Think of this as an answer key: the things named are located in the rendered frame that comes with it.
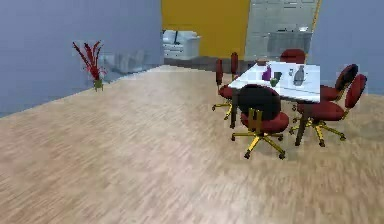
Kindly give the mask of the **white sofa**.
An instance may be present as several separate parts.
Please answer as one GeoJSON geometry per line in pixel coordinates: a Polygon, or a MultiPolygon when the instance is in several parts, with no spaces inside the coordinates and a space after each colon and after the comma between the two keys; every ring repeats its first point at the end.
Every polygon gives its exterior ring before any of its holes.
{"type": "Polygon", "coordinates": [[[164,57],[191,60],[199,56],[201,37],[194,31],[163,31],[164,57]]]}

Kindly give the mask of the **red swivel chair black back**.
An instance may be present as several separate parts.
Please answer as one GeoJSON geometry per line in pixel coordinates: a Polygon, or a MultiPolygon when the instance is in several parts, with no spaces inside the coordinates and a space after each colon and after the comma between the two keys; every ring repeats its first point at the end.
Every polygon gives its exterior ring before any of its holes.
{"type": "Polygon", "coordinates": [[[283,160],[285,151],[271,140],[271,137],[276,137],[282,141],[282,132],[289,124],[288,115],[281,111],[280,95],[272,88],[247,84],[239,91],[238,108],[241,111],[240,121],[247,131],[233,133],[231,140],[237,137],[253,138],[244,157],[249,159],[252,150],[263,140],[276,149],[278,157],[283,160]]]}

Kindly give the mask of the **white top dining table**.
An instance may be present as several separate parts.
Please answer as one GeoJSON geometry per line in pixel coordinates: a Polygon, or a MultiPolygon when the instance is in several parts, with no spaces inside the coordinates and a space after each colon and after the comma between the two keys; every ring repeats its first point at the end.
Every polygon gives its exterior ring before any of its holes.
{"type": "MultiPolygon", "coordinates": [[[[271,75],[274,75],[275,72],[282,73],[280,81],[275,87],[273,87],[273,90],[275,90],[282,99],[303,104],[315,104],[320,102],[321,97],[319,66],[276,61],[267,62],[265,66],[254,65],[229,84],[229,87],[233,89],[232,111],[230,115],[231,128],[235,127],[238,107],[238,94],[240,89],[247,84],[257,84],[266,87],[271,86],[268,81],[264,81],[262,79],[262,74],[267,69],[267,67],[271,68],[271,75]],[[304,82],[301,86],[295,86],[293,84],[294,75],[300,65],[304,66],[304,82]],[[289,76],[288,74],[289,69],[294,70],[292,76],[289,76]]],[[[307,113],[302,114],[295,141],[296,146],[299,146],[301,143],[308,117],[309,115],[307,113]]]]}

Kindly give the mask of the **red leafed house plant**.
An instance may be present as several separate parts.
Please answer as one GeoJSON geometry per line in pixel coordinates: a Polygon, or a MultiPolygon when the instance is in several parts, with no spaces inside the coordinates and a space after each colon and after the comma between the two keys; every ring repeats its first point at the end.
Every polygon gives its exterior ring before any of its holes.
{"type": "Polygon", "coordinates": [[[93,44],[93,46],[85,43],[83,46],[84,50],[81,50],[75,42],[72,43],[72,46],[78,52],[82,61],[84,62],[85,69],[92,76],[94,90],[103,91],[103,81],[107,71],[104,67],[99,66],[99,55],[102,47],[101,42],[97,41],[93,44]]]}

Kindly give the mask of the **grey bottle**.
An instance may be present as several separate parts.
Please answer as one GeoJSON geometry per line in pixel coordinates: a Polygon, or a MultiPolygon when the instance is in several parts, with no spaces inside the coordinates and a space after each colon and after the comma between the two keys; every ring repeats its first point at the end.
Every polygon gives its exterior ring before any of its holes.
{"type": "Polygon", "coordinates": [[[301,86],[302,83],[304,82],[304,66],[303,65],[300,65],[298,70],[296,71],[295,75],[294,75],[294,80],[293,80],[293,84],[295,86],[301,86]]]}

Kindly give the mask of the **grey kitchen cabinets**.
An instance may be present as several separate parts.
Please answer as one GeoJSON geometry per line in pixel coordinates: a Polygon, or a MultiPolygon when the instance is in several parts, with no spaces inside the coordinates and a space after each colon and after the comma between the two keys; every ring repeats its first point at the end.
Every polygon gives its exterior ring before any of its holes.
{"type": "Polygon", "coordinates": [[[309,52],[318,0],[250,0],[244,59],[309,52]]]}

